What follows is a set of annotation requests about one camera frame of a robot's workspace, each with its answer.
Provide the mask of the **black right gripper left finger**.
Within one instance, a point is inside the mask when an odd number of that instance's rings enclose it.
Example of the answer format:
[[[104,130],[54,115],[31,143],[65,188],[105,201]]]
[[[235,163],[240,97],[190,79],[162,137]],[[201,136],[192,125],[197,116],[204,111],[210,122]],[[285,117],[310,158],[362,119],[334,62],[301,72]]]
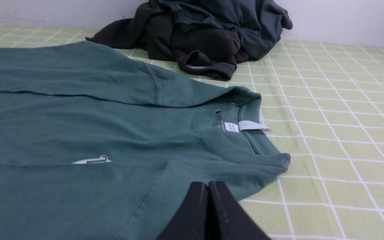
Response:
[[[192,182],[182,204],[158,240],[204,240],[206,238],[209,190],[202,182]]]

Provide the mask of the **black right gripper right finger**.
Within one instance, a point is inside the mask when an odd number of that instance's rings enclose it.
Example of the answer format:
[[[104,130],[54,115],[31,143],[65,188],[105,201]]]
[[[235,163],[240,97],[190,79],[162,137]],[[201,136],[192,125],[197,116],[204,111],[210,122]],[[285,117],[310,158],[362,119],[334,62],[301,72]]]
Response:
[[[269,240],[271,239],[243,210],[227,185],[209,182],[210,240]]]

